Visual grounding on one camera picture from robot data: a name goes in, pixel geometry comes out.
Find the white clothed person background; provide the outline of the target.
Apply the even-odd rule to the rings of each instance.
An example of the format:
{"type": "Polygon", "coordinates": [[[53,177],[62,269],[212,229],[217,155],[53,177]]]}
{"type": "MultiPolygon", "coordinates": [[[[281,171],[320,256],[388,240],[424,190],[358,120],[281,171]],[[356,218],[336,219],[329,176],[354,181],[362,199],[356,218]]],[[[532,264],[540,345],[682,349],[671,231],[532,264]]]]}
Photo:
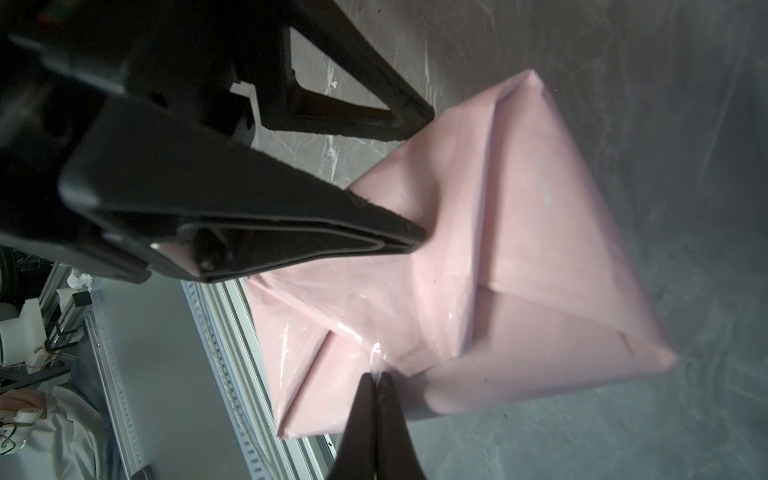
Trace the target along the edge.
{"type": "Polygon", "coordinates": [[[1,395],[3,479],[114,479],[119,461],[107,425],[79,394],[63,386],[1,395]]]}

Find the purple wrapping paper sheet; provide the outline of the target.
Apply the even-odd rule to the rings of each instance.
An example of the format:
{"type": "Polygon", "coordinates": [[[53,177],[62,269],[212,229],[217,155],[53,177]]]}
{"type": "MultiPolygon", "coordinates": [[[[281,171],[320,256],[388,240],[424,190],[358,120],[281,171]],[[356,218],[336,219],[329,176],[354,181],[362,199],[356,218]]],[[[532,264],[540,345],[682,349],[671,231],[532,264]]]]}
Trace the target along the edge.
{"type": "Polygon", "coordinates": [[[390,373],[406,416],[421,419],[677,363],[535,71],[447,109],[351,190],[428,239],[410,254],[245,280],[280,437],[341,432],[366,373],[390,373]]]}

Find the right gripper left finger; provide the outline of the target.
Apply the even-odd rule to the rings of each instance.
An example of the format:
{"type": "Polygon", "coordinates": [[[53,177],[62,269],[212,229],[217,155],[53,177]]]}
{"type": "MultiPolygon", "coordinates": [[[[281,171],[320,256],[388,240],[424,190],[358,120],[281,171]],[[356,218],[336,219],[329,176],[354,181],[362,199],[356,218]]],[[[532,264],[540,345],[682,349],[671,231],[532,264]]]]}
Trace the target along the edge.
{"type": "Polygon", "coordinates": [[[327,480],[373,480],[376,477],[376,400],[375,380],[370,373],[363,374],[327,480]]]}

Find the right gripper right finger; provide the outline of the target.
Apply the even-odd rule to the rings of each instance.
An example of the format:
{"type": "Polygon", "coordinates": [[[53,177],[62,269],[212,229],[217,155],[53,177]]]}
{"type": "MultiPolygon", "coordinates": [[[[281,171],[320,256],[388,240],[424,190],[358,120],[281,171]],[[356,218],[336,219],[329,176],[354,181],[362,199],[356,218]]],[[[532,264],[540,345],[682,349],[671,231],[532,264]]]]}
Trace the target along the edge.
{"type": "Polygon", "coordinates": [[[383,373],[377,381],[375,401],[376,478],[425,480],[389,373],[383,373]]]}

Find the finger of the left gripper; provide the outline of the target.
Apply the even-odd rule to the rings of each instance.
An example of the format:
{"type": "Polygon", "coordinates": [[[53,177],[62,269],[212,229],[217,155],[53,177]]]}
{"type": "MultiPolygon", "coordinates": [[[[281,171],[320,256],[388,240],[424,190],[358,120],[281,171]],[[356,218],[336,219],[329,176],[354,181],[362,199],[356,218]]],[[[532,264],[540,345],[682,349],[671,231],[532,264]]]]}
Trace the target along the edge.
{"type": "Polygon", "coordinates": [[[392,142],[435,117],[333,1],[252,2],[251,83],[275,131],[392,142]]]}
{"type": "Polygon", "coordinates": [[[151,269],[214,283],[408,254],[426,230],[155,104],[112,97],[59,180],[64,203],[151,269]]]}

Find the aluminium front rail frame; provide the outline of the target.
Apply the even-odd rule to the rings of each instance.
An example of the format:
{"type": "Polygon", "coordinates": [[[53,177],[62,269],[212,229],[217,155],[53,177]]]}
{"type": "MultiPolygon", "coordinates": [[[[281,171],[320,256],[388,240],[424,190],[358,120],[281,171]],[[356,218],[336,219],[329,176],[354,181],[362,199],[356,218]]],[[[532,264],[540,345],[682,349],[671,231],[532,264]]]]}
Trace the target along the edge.
{"type": "Polygon", "coordinates": [[[325,437],[283,440],[244,286],[96,279],[85,326],[124,474],[322,479],[325,437]]]}

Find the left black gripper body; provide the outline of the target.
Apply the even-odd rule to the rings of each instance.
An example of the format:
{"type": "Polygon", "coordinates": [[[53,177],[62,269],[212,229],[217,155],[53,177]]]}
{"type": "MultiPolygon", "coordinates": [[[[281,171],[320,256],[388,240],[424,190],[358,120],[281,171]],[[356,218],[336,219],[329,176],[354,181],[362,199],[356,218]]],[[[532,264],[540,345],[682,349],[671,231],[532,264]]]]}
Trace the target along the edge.
{"type": "Polygon", "coordinates": [[[232,63],[251,83],[252,2],[4,2],[2,243],[131,283],[156,272],[68,207],[60,176],[112,97],[155,104],[248,146],[237,131],[251,124],[249,108],[215,77],[232,63]]]}

